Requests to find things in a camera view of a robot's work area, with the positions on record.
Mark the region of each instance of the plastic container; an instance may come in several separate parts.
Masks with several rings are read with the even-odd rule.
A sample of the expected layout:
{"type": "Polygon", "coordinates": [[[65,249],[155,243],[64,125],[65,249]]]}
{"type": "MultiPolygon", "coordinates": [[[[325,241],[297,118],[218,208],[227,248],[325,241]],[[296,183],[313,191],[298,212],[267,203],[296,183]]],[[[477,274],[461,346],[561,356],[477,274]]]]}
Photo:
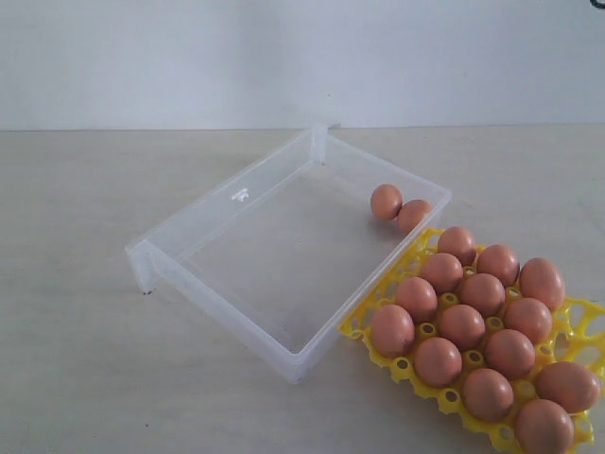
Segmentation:
{"type": "Polygon", "coordinates": [[[126,250],[139,287],[163,278],[298,383],[338,327],[451,192],[316,127],[250,166],[126,250]],[[403,237],[370,195],[393,183],[430,215],[403,237]]]}

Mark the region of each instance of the plastic egg tray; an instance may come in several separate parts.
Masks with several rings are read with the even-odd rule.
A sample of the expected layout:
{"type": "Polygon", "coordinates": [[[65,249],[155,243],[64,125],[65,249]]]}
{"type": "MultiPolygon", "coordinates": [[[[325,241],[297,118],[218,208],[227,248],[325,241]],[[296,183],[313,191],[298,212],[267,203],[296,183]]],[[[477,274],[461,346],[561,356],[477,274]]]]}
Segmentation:
{"type": "MultiPolygon", "coordinates": [[[[497,424],[485,423],[475,419],[462,404],[461,389],[466,376],[473,369],[485,366],[482,355],[484,342],[479,344],[476,350],[470,350],[462,354],[463,370],[457,381],[445,389],[434,389],[426,386],[414,372],[414,355],[417,346],[422,340],[437,336],[437,328],[433,323],[422,323],[416,327],[416,346],[409,355],[395,359],[384,358],[378,354],[370,343],[370,321],[375,309],[380,306],[394,303],[394,294],[400,282],[408,277],[418,274],[420,266],[427,257],[436,252],[436,244],[443,230],[427,229],[416,242],[411,245],[401,258],[387,272],[385,277],[373,288],[357,308],[340,326],[340,331],[352,339],[361,339],[370,353],[370,359],[375,364],[390,368],[390,376],[395,382],[407,380],[411,382],[414,393],[426,399],[434,397],[439,404],[439,410],[443,413],[458,413],[465,428],[473,432],[486,433],[490,437],[493,447],[498,452],[521,453],[523,450],[514,438],[513,423],[518,411],[530,399],[536,398],[532,385],[534,377],[540,370],[551,362],[557,360],[577,360],[583,356],[586,350],[596,352],[590,360],[582,361],[589,369],[594,371],[601,381],[605,379],[605,332],[589,334],[590,324],[599,316],[605,315],[605,308],[595,305],[587,300],[566,298],[561,309],[553,313],[553,330],[547,341],[536,345],[536,365],[530,374],[521,380],[511,382],[514,390],[515,400],[509,415],[497,424]],[[583,314],[579,321],[574,320],[572,312],[580,309],[583,314]]],[[[475,267],[465,267],[465,278],[475,274],[475,267]]],[[[500,316],[506,310],[508,303],[521,298],[521,292],[515,285],[506,289],[507,302],[498,316],[486,319],[487,332],[491,333],[504,327],[500,316]]],[[[439,299],[439,313],[449,306],[458,303],[458,297],[454,293],[444,293],[439,299]]],[[[574,444],[569,450],[576,452],[582,443],[594,443],[594,431],[589,418],[589,411],[571,415],[575,425],[574,444]]]]}

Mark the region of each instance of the egg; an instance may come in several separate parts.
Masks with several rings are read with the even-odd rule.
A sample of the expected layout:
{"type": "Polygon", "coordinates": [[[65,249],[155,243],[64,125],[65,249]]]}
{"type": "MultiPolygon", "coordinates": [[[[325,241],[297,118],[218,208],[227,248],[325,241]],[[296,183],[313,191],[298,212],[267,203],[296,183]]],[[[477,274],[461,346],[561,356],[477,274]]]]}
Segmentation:
{"type": "Polygon", "coordinates": [[[517,254],[503,244],[486,248],[476,261],[476,271],[497,277],[504,287],[512,286],[519,275],[517,254]]]}
{"type": "Polygon", "coordinates": [[[372,192],[370,207],[374,215],[382,220],[397,218],[403,203],[401,191],[392,184],[381,184],[372,192]]]}
{"type": "Polygon", "coordinates": [[[405,309],[415,324],[432,321],[437,303],[433,286],[422,277],[409,277],[395,290],[395,304],[405,309]]]}
{"type": "Polygon", "coordinates": [[[564,454],[574,443],[574,423],[560,405],[534,399],[519,411],[514,434],[526,454],[564,454]]]}
{"type": "Polygon", "coordinates": [[[552,316],[546,305],[534,298],[519,298],[509,303],[504,325],[527,336],[531,343],[542,343],[552,331],[552,316]]]}
{"type": "Polygon", "coordinates": [[[493,369],[475,369],[464,380],[462,401],[476,419],[497,423],[512,409],[514,392],[502,374],[493,369]]]}
{"type": "Polygon", "coordinates": [[[485,361],[508,380],[523,378],[536,362],[536,351],[525,334],[513,329],[493,333],[485,344],[485,361]]]}
{"type": "Polygon", "coordinates": [[[370,343],[383,357],[402,357],[411,350],[415,338],[414,322],[401,306],[382,306],[372,316],[370,343]]]}
{"type": "Polygon", "coordinates": [[[441,295],[458,288],[464,277],[464,269],[450,253],[434,253],[423,263],[419,275],[441,295]]]}
{"type": "Polygon", "coordinates": [[[461,303],[474,307],[483,317],[488,318],[504,305],[507,294],[497,277],[480,273],[464,281],[459,297],[461,303]]]}
{"type": "Polygon", "coordinates": [[[462,356],[448,339],[428,338],[416,350],[414,370],[426,385],[445,388],[462,372],[462,356]]]}
{"type": "Polygon", "coordinates": [[[397,226],[404,235],[409,234],[431,212],[432,207],[428,201],[414,200],[405,203],[397,215],[397,226]]]}
{"type": "Polygon", "coordinates": [[[485,335],[485,322],[479,312],[467,305],[448,307],[440,316],[440,335],[451,341],[459,351],[475,348],[485,335]]]}
{"type": "Polygon", "coordinates": [[[528,260],[519,275],[519,288],[523,296],[542,301],[555,311],[565,299],[565,283],[561,272],[550,260],[536,257],[528,260]]]}
{"type": "Polygon", "coordinates": [[[463,267],[473,265],[476,258],[475,237],[466,228],[455,225],[446,229],[437,242],[438,253],[450,253],[463,267]]]}
{"type": "Polygon", "coordinates": [[[545,365],[534,381],[536,394],[552,400],[568,413],[589,410],[601,396],[598,375],[581,364],[559,361],[545,365]]]}

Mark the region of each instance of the clear plastic box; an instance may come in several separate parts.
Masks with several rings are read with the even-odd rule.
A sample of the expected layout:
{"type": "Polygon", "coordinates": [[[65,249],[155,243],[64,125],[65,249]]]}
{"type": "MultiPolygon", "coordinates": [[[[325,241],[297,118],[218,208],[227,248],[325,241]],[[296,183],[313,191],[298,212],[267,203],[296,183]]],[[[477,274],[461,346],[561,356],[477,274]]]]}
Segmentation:
{"type": "Polygon", "coordinates": [[[144,293],[163,278],[298,383],[419,232],[438,227],[450,199],[449,190],[316,127],[126,250],[144,293]],[[381,183],[433,205],[408,236],[373,217],[370,195],[381,183]]]}

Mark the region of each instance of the white table surface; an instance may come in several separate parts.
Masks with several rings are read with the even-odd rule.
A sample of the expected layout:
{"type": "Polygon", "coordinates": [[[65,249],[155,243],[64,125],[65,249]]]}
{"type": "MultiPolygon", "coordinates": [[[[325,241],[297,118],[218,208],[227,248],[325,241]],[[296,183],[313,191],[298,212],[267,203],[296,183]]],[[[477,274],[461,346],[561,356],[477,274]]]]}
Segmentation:
{"type": "MultiPolygon", "coordinates": [[[[0,452],[486,453],[342,339],[289,385],[124,246],[295,131],[0,133],[0,452]]],[[[605,126],[333,131],[605,302],[605,126]]],[[[592,413],[605,451],[605,405],[592,413]]]]}

